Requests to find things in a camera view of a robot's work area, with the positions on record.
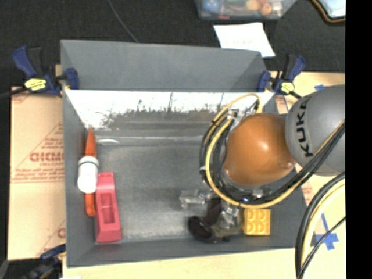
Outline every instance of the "yellow cable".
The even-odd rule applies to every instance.
[[[315,211],[313,212],[309,225],[304,235],[303,244],[302,244],[302,256],[301,256],[301,266],[303,265],[306,257],[309,254],[310,244],[313,236],[313,232],[315,231],[316,224],[320,219],[320,216],[324,213],[328,205],[332,202],[332,200],[337,197],[339,194],[345,192],[345,183],[334,188],[324,199],[319,203],[316,207]]]
[[[246,98],[246,97],[250,97],[250,96],[254,96],[257,98],[257,102],[258,102],[258,105],[259,107],[257,108],[257,111],[256,112],[262,112],[262,106],[261,106],[261,98],[260,96],[258,96],[257,94],[255,93],[247,93],[247,94],[244,94],[242,96],[239,96],[238,98],[235,98],[233,101],[229,102],[228,104],[226,104],[226,106],[224,106],[218,113],[217,115],[215,115],[215,117],[213,118],[212,122],[209,124],[210,126],[210,129],[203,141],[203,143],[205,144],[208,140],[209,140],[209,137],[210,135],[212,134],[213,130],[215,130],[217,128],[217,126],[220,125],[220,123],[217,123],[219,120],[222,120],[224,118],[226,118],[228,116],[228,113],[226,112],[228,108],[230,108],[233,104],[237,103],[238,101]]]
[[[257,109],[257,112],[262,111],[262,106],[261,106],[261,97],[258,96],[257,94],[255,93],[247,93],[247,94],[244,94],[242,96],[239,96],[238,98],[235,98],[233,101],[229,102],[228,104],[226,104],[226,106],[224,106],[222,108],[222,110],[219,111],[219,113],[214,117],[213,119],[213,122],[216,122],[219,117],[222,115],[223,112],[225,112],[230,106],[232,106],[233,104],[237,103],[238,101],[246,98],[246,97],[249,97],[249,96],[254,96],[257,98],[257,101],[258,101],[258,104],[259,104],[259,108]]]
[[[307,177],[309,175],[310,172],[307,172],[306,174],[303,175],[302,179],[300,181],[298,181],[297,183],[295,183],[292,187],[288,188],[285,192],[283,192],[283,194],[279,195],[278,197],[276,197],[275,199],[271,200],[271,201],[268,201],[266,203],[260,203],[260,204],[256,204],[256,205],[250,205],[250,204],[246,204],[246,203],[240,203],[240,202],[237,202],[229,197],[227,197],[226,195],[224,195],[217,187],[216,185],[214,184],[213,182],[213,179],[212,179],[212,176],[210,174],[210,168],[209,168],[209,163],[210,163],[210,157],[212,155],[212,151],[213,151],[213,148],[215,146],[215,144],[217,143],[217,140],[220,138],[220,136],[222,135],[223,131],[233,122],[233,118],[229,118],[224,125],[221,126],[221,128],[218,130],[218,132],[216,133],[216,135],[212,138],[212,141],[207,149],[207,152],[206,152],[206,155],[205,155],[205,173],[206,173],[206,178],[207,178],[207,181],[210,185],[210,187],[212,188],[212,190],[214,190],[214,192],[221,198],[223,199],[224,201],[234,205],[234,206],[240,206],[242,208],[245,208],[245,209],[264,209],[264,208],[267,208],[267,207],[270,207],[270,206],[273,206],[279,202],[281,202],[283,199],[285,199],[288,195],[290,195],[301,183],[302,179],[304,179],[305,177]],[[314,154],[315,156],[322,150],[322,148],[328,143],[328,141],[331,139],[331,137],[333,136],[333,134],[345,123],[345,119],[339,124],[339,126],[331,133],[331,135],[326,139],[326,141],[322,144],[322,146],[317,150],[317,152]]]

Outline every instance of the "kuka logo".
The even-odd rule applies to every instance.
[[[307,143],[306,141],[306,132],[305,132],[305,128],[304,128],[304,116],[305,116],[305,113],[306,113],[306,105],[308,103],[310,99],[307,99],[305,100],[304,102],[302,102],[301,106],[300,106],[300,109],[302,109],[302,113],[297,113],[297,123],[296,123],[296,131],[297,133],[299,133],[301,135],[301,137],[298,139],[298,142],[299,142],[299,145],[300,145],[300,148],[304,151],[305,153],[305,157],[312,157],[314,156],[311,152],[310,152],[310,147],[309,147],[309,144]]]
[[[34,152],[30,154],[32,162],[44,161],[63,161],[63,153],[61,152]]]

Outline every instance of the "phone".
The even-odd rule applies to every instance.
[[[346,0],[312,0],[324,18],[331,23],[346,19]]]

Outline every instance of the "wire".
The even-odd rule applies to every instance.
[[[210,158],[212,157],[212,152],[217,144],[218,140],[220,139],[222,133],[227,129],[227,127],[230,126],[230,124],[233,122],[233,118],[227,118],[227,121],[221,126],[221,128],[217,131],[216,135],[212,138],[210,145],[207,148],[206,151],[206,156],[205,156],[205,176],[206,176],[206,181],[208,182],[209,186],[214,190],[214,192],[222,198],[224,201],[235,205],[235,206],[240,206],[242,208],[247,208],[247,209],[263,209],[267,208],[270,206],[275,205],[276,203],[279,203],[283,199],[285,199],[287,196],[289,196],[298,186],[302,185],[305,183],[314,173],[314,170],[316,170],[322,162],[325,160],[325,158],[328,156],[330,152],[330,141],[333,142],[333,146],[337,140],[334,139],[335,134],[339,134],[340,129],[342,129],[342,126],[345,126],[345,121],[341,123],[341,125],[329,136],[329,138],[324,142],[324,144],[321,146],[321,148],[317,151],[316,155],[314,156],[314,159],[311,160],[304,169],[302,169],[297,176],[294,177],[295,181],[290,181],[290,185],[284,185],[280,191],[280,193],[275,192],[274,193],[274,198],[272,199],[264,199],[264,202],[261,202],[261,199],[257,199],[258,201],[256,202],[251,202],[251,203],[241,203],[238,202],[227,195],[223,194],[215,185],[213,177],[210,172]],[[327,148],[326,153],[322,153],[324,148]]]
[[[310,248],[313,233],[315,231],[315,226],[317,222],[319,221],[321,215],[324,213],[325,209],[333,201],[333,199],[343,192],[345,192],[345,184],[342,184],[341,186],[336,187],[336,189],[331,191],[326,197],[324,197],[324,199],[319,203],[318,207],[316,207],[309,221],[309,224],[305,232],[305,237],[303,239],[301,265],[303,264],[303,261],[305,260],[306,255],[309,253],[309,248]]]
[[[333,226],[330,230],[328,230],[324,235],[321,236],[319,241],[316,242],[314,248],[311,250],[309,255],[307,256],[306,260],[303,262],[303,265],[301,266],[301,269],[298,273],[297,279],[302,279],[303,275],[305,274],[306,269],[309,267],[310,262],[314,258],[315,253],[318,251],[321,244],[324,242],[324,240],[338,228],[343,222],[345,222],[346,216],[343,217],[335,226]]]
[[[307,209],[305,211],[305,214],[303,215],[302,222],[300,224],[297,238],[296,238],[296,244],[295,244],[295,268],[296,268],[296,275],[298,276],[299,270],[301,269],[301,262],[302,262],[302,249],[303,249],[303,237],[305,236],[305,231],[308,228],[308,224],[311,221],[311,218],[313,216],[313,212],[318,207],[318,204],[323,199],[323,197],[335,186],[337,183],[342,181],[345,178],[345,172],[340,173],[336,177],[334,177],[332,180],[324,184],[319,191],[316,193],[316,195],[312,198],[309,205],[307,206]]]
[[[255,199],[252,203],[263,203],[270,201],[281,194],[283,194],[287,189],[291,188],[293,185],[298,183],[299,185],[304,184],[307,180],[318,170],[318,168],[323,164],[328,155],[331,153],[333,148],[336,146],[339,139],[343,136],[345,132],[345,120],[343,120],[338,127],[328,136],[324,141],[322,146],[314,154],[313,158],[306,164],[306,166],[295,176],[293,179],[285,183],[281,188],[276,190],[270,195],[263,196],[259,199]]]
[[[110,8],[112,10],[112,12],[114,13],[114,15],[116,16],[117,20],[119,21],[119,23],[121,24],[121,26],[126,30],[126,32],[130,35],[130,37],[135,41],[135,42],[139,42],[137,40],[137,38],[133,35],[133,33],[128,29],[128,27],[123,23],[123,21],[121,20],[120,16],[117,14],[116,10],[115,10],[115,7],[113,6],[111,0],[107,0],[107,2],[109,3],[110,5]]]
[[[22,93],[24,91],[27,91],[27,88],[18,88],[18,89],[10,90],[8,92],[1,93],[0,94],[0,100],[4,99],[4,98],[7,98],[7,97],[11,97],[12,95],[15,95],[15,94],[18,94],[18,93]]]
[[[273,206],[275,205],[276,203],[279,203],[280,201],[282,201],[283,199],[285,199],[289,194],[291,194],[295,189],[296,187],[299,185],[299,183],[296,183],[293,187],[289,188],[287,191],[285,191],[282,195],[278,196],[276,199],[273,199],[272,201],[268,201],[268,202],[265,202],[265,203],[260,203],[260,204],[248,204],[248,203],[241,203],[241,202],[238,202],[234,199],[231,199],[229,198],[228,196],[224,195],[217,187],[216,185],[214,184],[214,181],[213,181],[213,178],[212,178],[212,175],[210,173],[210,158],[211,158],[211,154],[212,154],[212,150],[217,142],[217,140],[220,138],[220,136],[222,135],[223,131],[233,122],[233,119],[230,118],[230,119],[227,119],[227,121],[221,126],[221,129],[217,132],[217,134],[213,137],[208,149],[207,149],[207,153],[206,153],[206,160],[205,160],[205,173],[206,173],[206,179],[208,181],[208,184],[210,185],[210,187],[212,188],[212,190],[221,198],[223,199],[224,201],[232,204],[232,205],[235,205],[235,206],[240,206],[242,208],[245,208],[245,209],[263,209],[263,208],[267,208],[269,206]]]
[[[238,101],[240,101],[240,100],[242,100],[246,97],[250,97],[250,96],[253,96],[257,99],[256,106],[255,106],[256,112],[262,112],[261,98],[258,94],[254,94],[254,93],[244,94],[244,95],[239,96],[238,98],[234,99],[233,101],[229,102],[228,104],[226,104],[226,106],[224,106],[217,113],[217,115],[215,115],[215,117],[210,122],[209,127],[208,127],[207,131],[205,132],[205,134],[203,136],[202,145],[201,145],[201,148],[200,148],[200,151],[199,151],[199,162],[200,162],[201,169],[203,169],[204,165],[205,165],[205,152],[206,152],[206,149],[208,148],[208,145],[210,144],[210,138],[212,136],[214,136],[214,133],[216,132],[218,127],[226,120],[226,118],[229,117],[228,109],[233,104],[237,103]]]

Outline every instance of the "white paper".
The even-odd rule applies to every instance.
[[[214,30],[222,48],[259,51],[263,58],[275,56],[262,23],[215,25]]]

